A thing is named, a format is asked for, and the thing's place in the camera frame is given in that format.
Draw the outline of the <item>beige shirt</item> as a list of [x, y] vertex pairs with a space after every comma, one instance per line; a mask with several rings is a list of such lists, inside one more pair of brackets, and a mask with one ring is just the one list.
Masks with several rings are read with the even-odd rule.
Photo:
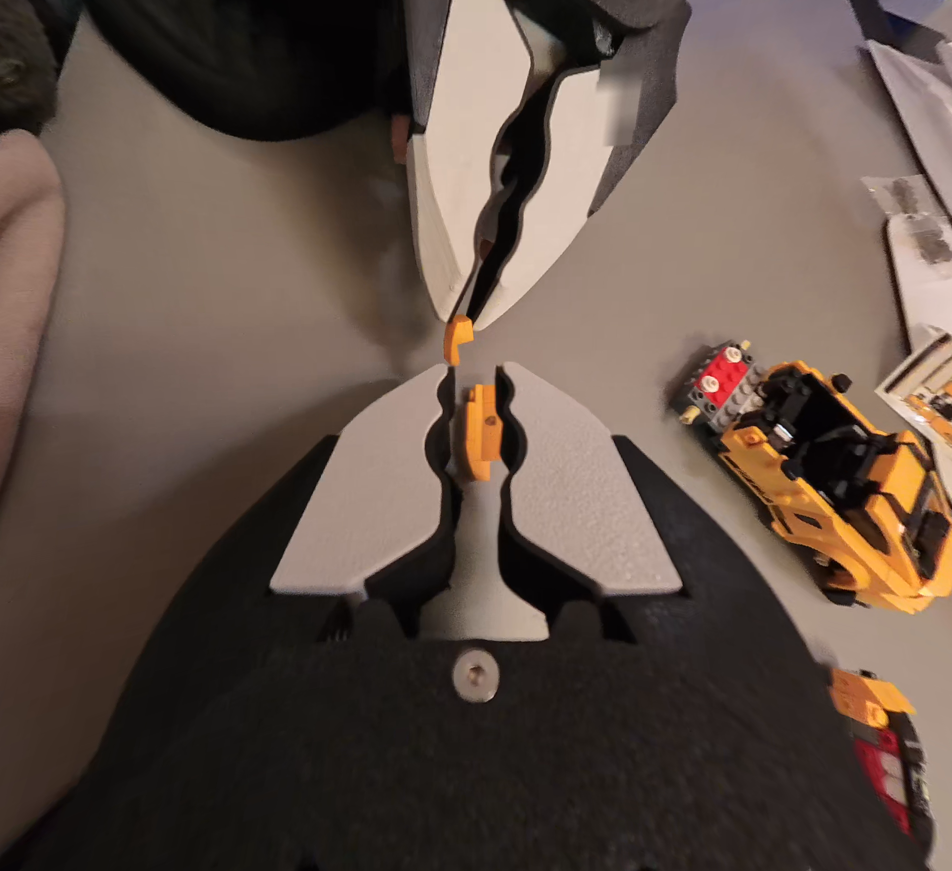
[[65, 238], [61, 179], [41, 141], [1, 136], [1, 479], [6, 479], [50, 314]]

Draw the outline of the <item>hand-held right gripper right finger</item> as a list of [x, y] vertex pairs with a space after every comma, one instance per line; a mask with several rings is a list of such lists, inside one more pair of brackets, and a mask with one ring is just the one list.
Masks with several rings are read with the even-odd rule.
[[609, 428], [516, 362], [496, 369], [503, 423], [498, 565], [551, 635], [590, 604], [604, 639], [635, 639], [619, 603], [678, 595], [682, 577]]

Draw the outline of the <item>white paper scrap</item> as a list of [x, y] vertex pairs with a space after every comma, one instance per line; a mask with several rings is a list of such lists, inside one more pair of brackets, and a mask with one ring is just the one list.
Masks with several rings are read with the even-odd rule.
[[950, 215], [950, 85], [917, 58], [872, 39], [865, 44], [922, 168]]

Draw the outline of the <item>white stand with metal poles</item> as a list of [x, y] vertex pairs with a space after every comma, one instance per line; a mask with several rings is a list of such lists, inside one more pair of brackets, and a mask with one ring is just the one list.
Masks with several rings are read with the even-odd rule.
[[[947, 218], [944, 224], [951, 229]], [[898, 291], [899, 308], [909, 348], [921, 343], [922, 326], [935, 326], [951, 331], [951, 265], [950, 270], [929, 270], [915, 261], [902, 259], [892, 248], [887, 231], [887, 247]]]

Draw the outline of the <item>orange white red lego subassembly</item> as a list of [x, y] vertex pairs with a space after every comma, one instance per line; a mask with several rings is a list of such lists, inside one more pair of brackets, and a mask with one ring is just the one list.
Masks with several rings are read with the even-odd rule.
[[450, 448], [453, 478], [459, 487], [488, 483], [501, 458], [503, 425], [494, 383], [458, 388], [451, 401]]

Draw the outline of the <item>yellow lego car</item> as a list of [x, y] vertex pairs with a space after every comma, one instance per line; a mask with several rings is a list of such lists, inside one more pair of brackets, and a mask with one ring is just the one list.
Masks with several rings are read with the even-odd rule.
[[851, 384], [729, 339], [696, 351], [669, 405], [810, 556], [830, 603], [915, 615], [950, 597], [950, 493], [932, 450], [873, 425]]

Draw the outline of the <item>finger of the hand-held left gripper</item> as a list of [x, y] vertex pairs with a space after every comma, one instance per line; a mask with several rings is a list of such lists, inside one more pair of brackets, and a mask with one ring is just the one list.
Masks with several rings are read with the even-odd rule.
[[448, 0], [409, 140], [415, 252], [438, 317], [494, 323], [554, 263], [554, 36], [507, 0]]
[[487, 329], [515, 306], [568, 249], [589, 217], [595, 190], [613, 150], [614, 93], [600, 68], [560, 74], [542, 120], [541, 171], [520, 197], [509, 230], [511, 246], [473, 318]]

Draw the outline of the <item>black orange lego bumper assembly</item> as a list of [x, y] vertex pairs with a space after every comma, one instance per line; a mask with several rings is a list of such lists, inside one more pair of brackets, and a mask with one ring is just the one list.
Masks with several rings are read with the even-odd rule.
[[854, 753], [898, 828], [926, 858], [933, 853], [935, 819], [926, 755], [911, 701], [870, 671], [829, 667], [828, 692], [844, 718]]

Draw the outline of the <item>person's left forearm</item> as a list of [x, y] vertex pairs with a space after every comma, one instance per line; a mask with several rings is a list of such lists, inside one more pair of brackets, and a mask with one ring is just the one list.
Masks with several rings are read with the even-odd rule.
[[240, 139], [302, 139], [411, 115], [402, 0], [83, 0], [157, 92]]

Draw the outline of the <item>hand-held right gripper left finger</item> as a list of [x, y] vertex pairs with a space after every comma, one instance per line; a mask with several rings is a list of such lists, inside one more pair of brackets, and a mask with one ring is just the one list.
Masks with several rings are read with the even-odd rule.
[[273, 573], [275, 594], [379, 600], [411, 638], [455, 566], [447, 474], [455, 371], [434, 365], [371, 403], [336, 437]]

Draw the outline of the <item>lego sticker sheet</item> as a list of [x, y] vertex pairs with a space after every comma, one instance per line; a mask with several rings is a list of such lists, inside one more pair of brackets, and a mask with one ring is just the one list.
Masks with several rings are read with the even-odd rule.
[[951, 451], [951, 335], [922, 326], [921, 343], [875, 389], [938, 450]]

